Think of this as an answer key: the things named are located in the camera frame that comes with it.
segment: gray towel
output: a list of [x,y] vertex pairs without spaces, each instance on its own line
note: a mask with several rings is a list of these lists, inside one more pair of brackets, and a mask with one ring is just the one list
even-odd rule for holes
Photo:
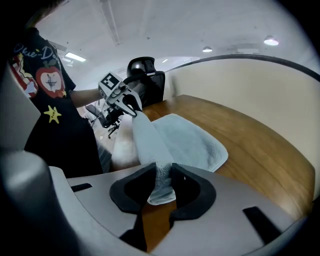
[[140,163],[156,163],[155,187],[148,199],[151,205],[176,199],[171,187],[172,163],[214,172],[228,158],[226,148],[217,139],[179,115],[169,114],[150,122],[139,112],[132,120]]

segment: curved desk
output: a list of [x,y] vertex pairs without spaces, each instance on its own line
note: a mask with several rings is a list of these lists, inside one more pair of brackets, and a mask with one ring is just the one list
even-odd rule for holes
[[[177,114],[201,127],[227,149],[228,160],[216,173],[248,184],[290,214],[294,220],[312,208],[315,171],[287,140],[261,122],[231,108],[181,95],[143,109],[150,121]],[[169,232],[168,217],[176,202],[142,213],[150,252]]]

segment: white wall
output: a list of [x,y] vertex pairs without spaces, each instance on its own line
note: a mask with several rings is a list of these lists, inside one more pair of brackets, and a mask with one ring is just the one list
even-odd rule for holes
[[314,166],[320,195],[320,82],[273,62],[221,59],[167,72],[164,98],[182,94],[235,109],[283,136]]

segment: graphic t-shirt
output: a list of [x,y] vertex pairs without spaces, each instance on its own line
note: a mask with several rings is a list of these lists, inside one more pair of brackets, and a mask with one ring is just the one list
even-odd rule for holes
[[36,28],[30,28],[11,56],[12,72],[41,113],[25,150],[37,154],[49,166],[61,168],[67,178],[101,174],[94,132],[70,98],[69,92],[76,85],[56,49]]

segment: apple graphic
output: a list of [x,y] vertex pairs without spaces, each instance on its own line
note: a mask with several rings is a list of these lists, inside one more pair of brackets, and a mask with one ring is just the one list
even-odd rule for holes
[[62,98],[65,90],[64,80],[60,70],[55,66],[41,67],[36,71],[35,79],[38,85],[51,98]]

